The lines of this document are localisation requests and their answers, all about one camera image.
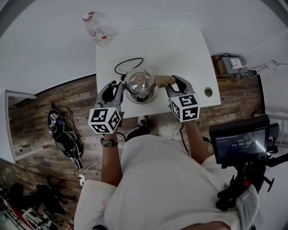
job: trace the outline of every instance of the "tan handle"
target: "tan handle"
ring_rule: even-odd
[[[176,82],[175,77],[168,76],[168,75],[155,75],[155,84],[162,88],[165,84],[174,84]]]

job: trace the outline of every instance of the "person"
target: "person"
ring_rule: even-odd
[[[237,172],[216,164],[197,123],[184,123],[190,155],[176,141],[150,135],[144,117],[138,124],[127,137],[121,160],[117,131],[104,135],[101,182],[85,181],[74,229],[243,229],[243,212],[216,208],[217,193]]]

